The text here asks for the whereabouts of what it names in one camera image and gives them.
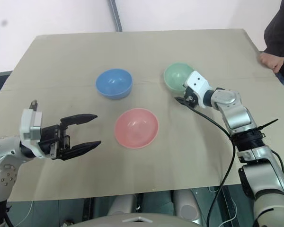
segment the pink bowl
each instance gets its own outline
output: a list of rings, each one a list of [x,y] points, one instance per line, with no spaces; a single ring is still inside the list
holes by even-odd
[[[126,148],[143,148],[155,139],[158,130],[158,119],[151,111],[134,108],[116,121],[115,137]]]

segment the table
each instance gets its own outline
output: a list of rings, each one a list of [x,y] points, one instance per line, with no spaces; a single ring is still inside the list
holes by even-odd
[[[280,120],[263,132],[284,160],[284,87],[258,61],[244,30],[195,30],[42,35],[31,44],[0,91],[0,136],[18,135],[22,110],[37,99],[43,126],[91,113],[99,117],[71,126],[71,144],[102,140],[72,160],[35,159],[18,174],[11,201],[56,200],[218,185],[231,159],[231,144],[213,125],[177,103],[162,74],[186,62],[212,87],[237,90],[258,125]],[[133,90],[122,100],[97,93],[97,76],[128,70]],[[159,133],[142,149],[117,143],[113,128],[126,110],[143,107],[157,116]],[[202,112],[223,124],[213,109]],[[240,183],[235,159],[227,184]]]

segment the green bowl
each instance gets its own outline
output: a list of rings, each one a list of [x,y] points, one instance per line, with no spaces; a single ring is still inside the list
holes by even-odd
[[[194,69],[185,63],[170,65],[163,75],[166,86],[174,93],[183,94],[185,91],[183,84],[193,71]]]

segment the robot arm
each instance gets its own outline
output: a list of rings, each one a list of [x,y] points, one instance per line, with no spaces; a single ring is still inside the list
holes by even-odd
[[[61,123],[41,128],[42,113],[37,112],[37,102],[22,113],[20,136],[0,138],[0,225],[6,213],[7,199],[16,182],[20,166],[33,158],[68,160],[96,148],[101,141],[70,147],[66,129],[72,124],[82,124],[95,119],[93,114],[79,114],[61,119]]]
[[[264,134],[260,131],[263,126],[257,127],[238,92],[213,90],[197,71],[189,76],[184,87],[184,98],[176,98],[181,104],[188,101],[191,107],[209,106],[221,112],[238,149],[237,156],[245,164],[239,169],[239,176],[245,194],[255,199],[254,215],[259,225],[284,227],[284,173],[263,142]]]

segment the plastic bowl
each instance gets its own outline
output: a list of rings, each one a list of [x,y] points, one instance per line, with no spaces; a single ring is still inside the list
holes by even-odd
[[[126,148],[143,148],[155,139],[158,130],[158,119],[151,111],[134,108],[116,121],[115,137]]]
[[[128,96],[132,86],[131,74],[122,69],[107,70],[101,73],[96,80],[98,92],[109,99],[121,99]]]
[[[174,63],[164,71],[164,81],[166,86],[174,93],[181,94],[185,91],[183,84],[188,76],[194,71],[185,63]]]

